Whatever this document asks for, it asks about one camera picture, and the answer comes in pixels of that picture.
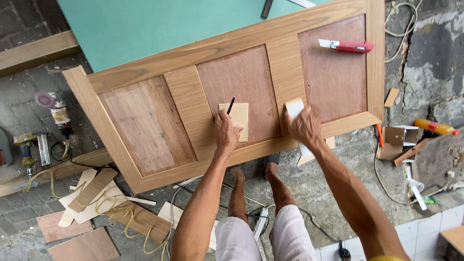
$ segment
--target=person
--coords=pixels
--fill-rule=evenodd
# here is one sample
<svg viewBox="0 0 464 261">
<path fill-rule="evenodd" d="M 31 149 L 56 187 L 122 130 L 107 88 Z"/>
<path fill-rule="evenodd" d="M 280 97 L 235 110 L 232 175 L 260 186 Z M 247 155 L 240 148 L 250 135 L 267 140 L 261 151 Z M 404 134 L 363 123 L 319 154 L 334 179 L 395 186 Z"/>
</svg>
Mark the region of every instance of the person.
<svg viewBox="0 0 464 261">
<path fill-rule="evenodd" d="M 341 163 L 321 136 L 321 123 L 310 106 L 295 119 L 286 112 L 292 137 L 315 155 L 343 216 L 359 236 L 367 260 L 410 261 L 394 226 L 361 181 Z M 214 115 L 217 149 L 211 165 L 196 188 L 179 220 L 171 246 L 171 260 L 203 260 L 210 240 L 219 195 L 232 151 L 238 144 L 242 126 L 233 126 L 225 111 Z M 279 155 L 265 158 L 265 179 L 270 183 L 276 205 L 276 219 L 269 235 L 276 261 L 316 261 L 304 220 L 290 190 L 279 180 Z M 253 232 L 245 215 L 246 176 L 238 166 L 230 168 L 235 182 L 229 201 L 228 217 L 216 227 L 218 261 L 261 261 Z"/>
</svg>

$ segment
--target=white shorts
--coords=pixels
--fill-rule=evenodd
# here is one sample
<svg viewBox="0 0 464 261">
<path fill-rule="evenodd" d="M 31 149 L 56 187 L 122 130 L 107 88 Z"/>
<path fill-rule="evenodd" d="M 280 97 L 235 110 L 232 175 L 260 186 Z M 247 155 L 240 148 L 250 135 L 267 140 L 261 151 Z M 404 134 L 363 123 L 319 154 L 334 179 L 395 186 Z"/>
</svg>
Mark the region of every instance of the white shorts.
<svg viewBox="0 0 464 261">
<path fill-rule="evenodd" d="M 275 261 L 316 261 L 316 252 L 298 207 L 280 209 L 269 234 Z M 248 224 L 228 217 L 216 227 L 217 261 L 262 261 L 253 231 Z"/>
</svg>

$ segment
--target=tile floor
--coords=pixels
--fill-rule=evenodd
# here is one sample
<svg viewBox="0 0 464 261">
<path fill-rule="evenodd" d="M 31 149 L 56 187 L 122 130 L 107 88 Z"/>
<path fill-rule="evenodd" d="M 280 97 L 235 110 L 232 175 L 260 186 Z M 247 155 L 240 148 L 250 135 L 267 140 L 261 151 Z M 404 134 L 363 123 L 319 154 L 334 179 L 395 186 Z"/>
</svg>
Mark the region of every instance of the tile floor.
<svg viewBox="0 0 464 261">
<path fill-rule="evenodd" d="M 431 217 L 417 219 L 396 226 L 398 237 L 412 261 L 442 260 L 447 241 L 440 231 L 456 228 L 463 224 L 464 205 L 445 210 Z M 361 241 L 358 237 L 343 242 L 352 261 L 366 261 Z M 316 249 L 318 261 L 340 261 L 338 243 Z"/>
</svg>

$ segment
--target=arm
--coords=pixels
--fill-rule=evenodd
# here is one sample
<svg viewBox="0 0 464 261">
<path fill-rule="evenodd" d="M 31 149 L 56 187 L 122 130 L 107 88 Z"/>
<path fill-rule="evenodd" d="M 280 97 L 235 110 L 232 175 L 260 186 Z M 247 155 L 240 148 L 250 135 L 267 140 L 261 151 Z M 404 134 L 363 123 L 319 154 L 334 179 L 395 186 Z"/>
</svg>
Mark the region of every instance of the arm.
<svg viewBox="0 0 464 261">
<path fill-rule="evenodd" d="M 238 144 L 243 126 L 233 127 L 224 110 L 214 116 L 217 149 L 205 175 L 185 207 L 171 246 L 171 260 L 203 260 L 219 210 L 219 196 L 227 162 Z"/>
<path fill-rule="evenodd" d="M 308 107 L 294 120 L 288 113 L 285 118 L 290 134 L 315 155 L 340 211 L 361 240 L 367 260 L 379 255 L 392 255 L 409 261 L 385 212 L 325 143 L 317 113 Z"/>
</svg>

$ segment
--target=green board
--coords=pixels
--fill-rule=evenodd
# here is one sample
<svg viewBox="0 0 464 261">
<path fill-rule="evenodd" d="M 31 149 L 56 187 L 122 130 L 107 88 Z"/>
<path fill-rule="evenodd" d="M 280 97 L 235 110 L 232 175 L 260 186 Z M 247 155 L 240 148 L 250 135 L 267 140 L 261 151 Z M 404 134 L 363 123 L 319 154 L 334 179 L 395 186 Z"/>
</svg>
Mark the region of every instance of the green board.
<svg viewBox="0 0 464 261">
<path fill-rule="evenodd" d="M 329 0 L 312 0 L 315 4 Z M 265 0 L 58 0 L 95 72 L 259 23 Z M 274 0 L 268 19 L 303 9 Z"/>
</svg>

